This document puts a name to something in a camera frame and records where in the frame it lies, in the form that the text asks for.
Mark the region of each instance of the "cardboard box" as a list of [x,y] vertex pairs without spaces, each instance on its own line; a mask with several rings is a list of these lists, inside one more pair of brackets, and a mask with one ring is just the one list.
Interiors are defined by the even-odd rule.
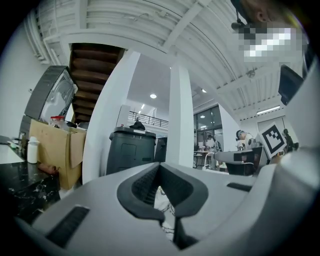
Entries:
[[59,168],[60,187],[69,190],[82,174],[86,131],[70,127],[70,132],[32,120],[29,136],[40,142],[38,161]]

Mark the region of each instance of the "desk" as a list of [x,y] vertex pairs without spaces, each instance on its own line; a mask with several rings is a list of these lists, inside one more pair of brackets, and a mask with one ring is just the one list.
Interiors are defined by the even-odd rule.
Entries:
[[194,151],[193,152],[193,158],[196,158],[195,160],[195,168],[198,167],[198,159],[201,158],[201,165],[204,166],[203,162],[204,159],[206,158],[206,155],[209,153],[210,151]]
[[20,158],[8,145],[0,145],[0,180],[17,206],[13,214],[28,223],[60,200],[59,176],[38,169],[37,164]]

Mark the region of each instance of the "stair step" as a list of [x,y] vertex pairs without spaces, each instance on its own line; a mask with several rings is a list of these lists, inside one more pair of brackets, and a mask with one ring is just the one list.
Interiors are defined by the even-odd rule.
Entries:
[[75,119],[85,121],[85,122],[90,122],[91,117],[87,116],[87,115],[80,114]]
[[78,88],[80,91],[85,91],[85,92],[98,92],[100,94],[102,89],[104,88],[103,85],[92,83],[92,82],[84,82],[84,81],[76,80],[76,84],[78,85]]
[[107,44],[99,44],[99,43],[73,43],[72,49],[118,54],[122,48],[112,46],[112,45],[107,45]]
[[110,75],[116,67],[116,64],[101,60],[75,58],[72,62],[73,66],[78,70],[87,70]]
[[74,57],[80,59],[90,59],[103,62],[116,63],[118,59],[118,53],[116,52],[105,52],[94,49],[74,49]]
[[94,93],[86,92],[82,90],[78,90],[74,96],[76,98],[81,98],[83,100],[92,100],[92,101],[97,101],[99,98],[99,94],[94,94]]
[[87,108],[82,108],[82,107],[77,107],[77,108],[74,110],[74,112],[91,116],[92,113],[93,113],[93,110],[92,110],[92,109],[87,109]]
[[106,81],[109,78],[109,75],[97,72],[91,72],[87,70],[74,70],[71,73],[71,76],[74,80],[85,81],[90,83],[95,83],[99,85],[105,85]]
[[73,105],[77,105],[78,107],[87,108],[87,109],[94,109],[96,106],[95,103],[88,102],[88,101],[81,100],[81,99],[76,99],[73,102]]

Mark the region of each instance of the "wooden staircase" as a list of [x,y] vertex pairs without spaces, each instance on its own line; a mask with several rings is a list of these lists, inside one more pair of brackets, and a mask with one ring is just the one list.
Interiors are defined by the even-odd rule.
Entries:
[[69,66],[78,86],[72,101],[75,123],[90,121],[99,95],[124,52],[104,44],[72,44]]

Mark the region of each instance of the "black monitor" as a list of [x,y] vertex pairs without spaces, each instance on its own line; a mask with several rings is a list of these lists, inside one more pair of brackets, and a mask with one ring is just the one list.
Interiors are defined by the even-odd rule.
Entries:
[[280,69],[279,94],[281,102],[286,106],[303,83],[303,78],[294,72],[287,65],[282,65]]

